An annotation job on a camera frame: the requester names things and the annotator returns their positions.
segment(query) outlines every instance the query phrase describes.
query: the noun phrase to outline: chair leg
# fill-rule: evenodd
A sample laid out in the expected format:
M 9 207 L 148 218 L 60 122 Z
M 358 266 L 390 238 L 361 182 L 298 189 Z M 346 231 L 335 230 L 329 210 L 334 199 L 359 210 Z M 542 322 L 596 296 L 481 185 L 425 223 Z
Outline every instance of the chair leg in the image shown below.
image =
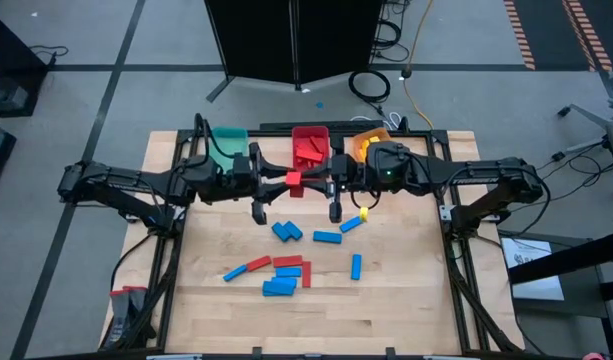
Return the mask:
M 564 151 L 560 151 L 560 152 L 557 152 L 557 153 L 553 154 L 551 156 L 551 159 L 553 159 L 555 161 L 559 161 L 559 160 L 565 158 L 566 155 L 578 153 L 581 150 L 584 150 L 584 149 L 589 148 L 591 146 L 599 145 L 599 144 L 601 144 L 603 142 L 604 142 L 604 138 L 599 138 L 599 139 L 593 139 L 591 141 L 587 141 L 587 142 L 584 142 L 584 143 L 581 143 L 581 144 L 578 144 L 578 145 L 575 145 L 575 146 L 571 146 L 571 147 L 567 148 Z
M 571 110 L 575 110 L 578 113 L 580 113 L 582 116 L 584 116 L 586 119 L 592 121 L 593 123 L 595 123 L 595 125 L 601 127 L 602 129 L 606 127 L 606 125 L 610 124 L 612 122 L 612 120 L 608 120 L 608 119 L 604 119 L 601 116 L 595 115 L 592 112 L 581 108 L 575 104 L 570 104 L 569 106 L 561 109 L 557 115 L 559 115 L 560 117 L 564 117 L 566 115 L 568 115 L 568 113 Z

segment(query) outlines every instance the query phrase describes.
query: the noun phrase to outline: gray floor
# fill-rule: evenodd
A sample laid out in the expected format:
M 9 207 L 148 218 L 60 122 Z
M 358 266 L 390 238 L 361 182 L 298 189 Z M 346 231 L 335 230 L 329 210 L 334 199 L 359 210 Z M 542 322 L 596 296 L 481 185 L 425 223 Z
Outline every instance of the gray floor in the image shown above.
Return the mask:
M 468 3 L 435 1 L 416 61 L 521 64 L 503 4 Z M 62 64 L 113 64 L 134 5 L 135 0 L 0 0 L 0 18 L 29 45 L 70 47 L 71 53 L 59 59 Z M 413 2 L 404 44 L 412 41 L 422 9 L 423 2 Z M 205 16 L 201 0 L 147 0 L 127 63 L 218 63 Z M 413 128 L 424 129 L 425 123 L 411 111 L 398 73 L 385 74 L 393 84 L 385 110 L 408 115 Z M 63 167 L 81 157 L 109 75 L 51 73 L 33 117 L 1 121 L 18 142 L 0 182 L 0 359 L 13 347 L 61 215 L 55 188 Z M 217 72 L 122 73 L 95 160 L 139 167 L 150 131 L 189 128 L 196 112 L 213 126 L 245 128 L 273 121 L 374 116 L 350 93 L 346 76 L 308 84 L 311 92 L 306 94 L 284 85 L 236 79 L 208 103 L 206 95 L 222 79 Z M 358 84 L 360 90 L 375 92 L 382 86 L 363 77 Z M 475 131 L 486 158 L 521 156 L 541 165 L 553 152 L 601 135 L 574 114 L 557 119 L 554 114 L 563 105 L 575 102 L 609 114 L 605 90 L 593 73 L 418 72 L 410 84 L 437 128 Z M 602 164 L 611 162 L 605 151 L 592 156 Z M 583 178 L 566 169 L 548 183 L 556 196 Z M 520 229 L 536 211 L 518 212 L 503 227 Z M 95 350 L 125 229 L 111 210 L 76 211 L 27 356 Z M 613 172 L 594 187 L 553 203 L 534 232 L 578 237 L 613 232 Z M 604 270 L 612 279 L 613 266 Z M 523 313 L 520 318 L 529 336 L 549 353 L 605 351 L 596 321 Z

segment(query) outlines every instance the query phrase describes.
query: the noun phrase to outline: wooden tabletop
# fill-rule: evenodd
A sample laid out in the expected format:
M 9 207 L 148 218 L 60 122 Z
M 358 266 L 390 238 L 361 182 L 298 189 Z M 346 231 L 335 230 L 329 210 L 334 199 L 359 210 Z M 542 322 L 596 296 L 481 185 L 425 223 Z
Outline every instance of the wooden tabletop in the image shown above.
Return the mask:
M 479 159 L 472 132 L 448 134 L 455 161 Z M 142 169 L 170 169 L 175 138 L 176 132 L 151 133 Z M 291 165 L 290 138 L 250 140 L 259 142 L 270 162 Z M 395 140 L 426 154 L 422 139 Z M 485 186 L 460 187 L 464 204 L 485 192 Z M 360 203 L 370 201 L 358 196 Z M 347 194 L 342 206 L 343 221 L 358 215 Z M 213 206 L 197 201 L 191 206 L 167 352 L 250 353 L 252 347 L 261 346 L 264 353 L 282 354 L 384 354 L 386 347 L 395 347 L 397 354 L 460 354 L 437 207 L 431 195 L 384 194 L 368 222 L 344 234 L 341 245 L 312 241 L 314 230 L 338 231 L 338 224 L 328 220 L 328 200 L 321 194 L 306 190 L 303 199 L 285 194 L 266 206 L 266 212 L 269 225 L 259 226 L 250 216 L 248 200 Z M 288 220 L 304 232 L 300 241 L 282 243 L 271 231 L 276 221 Z M 123 251 L 145 233 L 143 225 L 129 225 Z M 479 233 L 498 240 L 492 224 L 482 224 Z M 508 337 L 523 347 L 502 252 L 476 239 L 470 246 L 482 304 Z M 131 254 L 117 273 L 115 288 L 147 286 L 154 249 L 153 240 Z M 359 281 L 350 279 L 354 253 L 363 257 Z M 231 269 L 264 255 L 298 254 L 312 261 L 312 288 L 298 286 L 292 297 L 262 296 L 261 285 L 273 275 L 272 266 L 228 283 L 222 279 Z M 476 348 L 472 311 L 463 302 L 471 347 Z M 161 301 L 153 314 L 156 329 L 160 315 Z M 109 310 L 107 322 L 111 316 Z

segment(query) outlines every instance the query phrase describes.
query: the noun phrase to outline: small blue object on floor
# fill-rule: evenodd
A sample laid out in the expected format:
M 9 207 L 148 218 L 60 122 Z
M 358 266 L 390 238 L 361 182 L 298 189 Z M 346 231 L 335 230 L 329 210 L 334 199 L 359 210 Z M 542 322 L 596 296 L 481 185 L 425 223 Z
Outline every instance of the small blue object on floor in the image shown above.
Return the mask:
M 272 295 L 266 295 L 267 293 L 273 293 L 273 294 L 279 294 L 279 295 L 293 295 L 293 293 L 295 292 L 295 288 L 290 285 L 283 284 L 283 283 L 276 282 L 276 281 L 264 281 L 262 292 L 264 296 L 272 296 Z
M 297 287 L 297 279 L 295 278 L 279 278 L 279 277 L 273 277 L 271 279 L 271 281 L 273 282 L 279 282 L 282 284 L 286 284 L 286 285 L 290 285 L 292 287 Z
M 293 239 L 299 240 L 302 238 L 302 235 L 303 235 L 302 231 L 299 230 L 297 225 L 293 224 L 292 221 L 288 221 L 286 224 L 284 224 L 284 229 L 286 229 L 290 233 L 290 236 Z
M 356 228 L 357 226 L 359 226 L 362 223 L 362 219 L 359 218 L 359 216 L 356 216 L 348 221 L 346 221 L 345 223 L 341 224 L 339 226 L 339 230 L 341 230 L 343 233 L 353 230 L 354 228 Z
M 362 256 L 359 254 L 353 254 L 353 268 L 350 273 L 352 280 L 359 280 L 362 274 Z
M 231 281 L 233 280 L 233 278 L 243 274 L 246 272 L 246 265 L 242 265 L 240 267 L 238 267 L 237 269 L 229 272 L 228 274 L 224 275 L 224 281 Z
M 288 230 L 284 228 L 284 226 L 280 223 L 275 223 L 273 225 L 273 232 L 277 235 L 283 242 L 286 242 L 290 238 L 290 233 Z
M 301 268 L 277 268 L 275 269 L 277 277 L 299 277 L 302 276 Z
M 329 242 L 333 244 L 341 244 L 342 243 L 342 234 L 330 233 L 326 231 L 315 231 L 313 232 L 313 240 L 314 241 L 322 241 Z

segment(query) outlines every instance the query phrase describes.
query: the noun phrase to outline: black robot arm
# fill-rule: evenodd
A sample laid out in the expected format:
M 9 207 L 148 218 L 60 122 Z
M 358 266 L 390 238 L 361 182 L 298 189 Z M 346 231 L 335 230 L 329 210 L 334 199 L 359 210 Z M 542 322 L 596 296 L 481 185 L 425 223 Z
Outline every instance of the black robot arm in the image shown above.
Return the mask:
M 150 193 L 153 198 L 158 196 L 165 204 L 178 207 L 190 205 L 196 196 L 207 204 L 250 197 L 253 219 L 263 225 L 266 224 L 264 204 L 271 204 L 289 189 L 284 182 L 265 183 L 263 178 L 285 176 L 293 170 L 270 164 L 257 143 L 250 144 L 249 153 L 249 156 L 234 154 L 233 168 L 228 171 L 210 156 L 203 155 L 184 159 L 163 173 L 80 162 L 66 168 L 58 193 L 64 202 L 97 201 L 117 209 L 122 216 L 139 217 L 147 227 L 161 231 L 173 229 L 175 210 L 155 200 L 155 204 L 146 203 L 126 192 Z M 497 184 L 473 204 L 452 209 L 453 227 L 462 234 L 476 229 L 488 215 L 503 215 L 510 203 L 531 203 L 542 195 L 541 180 L 535 169 L 523 160 L 448 162 L 412 153 L 392 141 L 371 144 L 366 163 L 356 162 L 344 153 L 343 147 L 333 147 L 330 159 L 303 172 L 302 177 L 309 179 L 302 186 L 332 198 L 329 208 L 332 222 L 341 220 L 340 194 L 343 192 L 381 196 L 384 192 L 405 190 L 415 196 L 430 193 L 442 196 L 450 185 Z

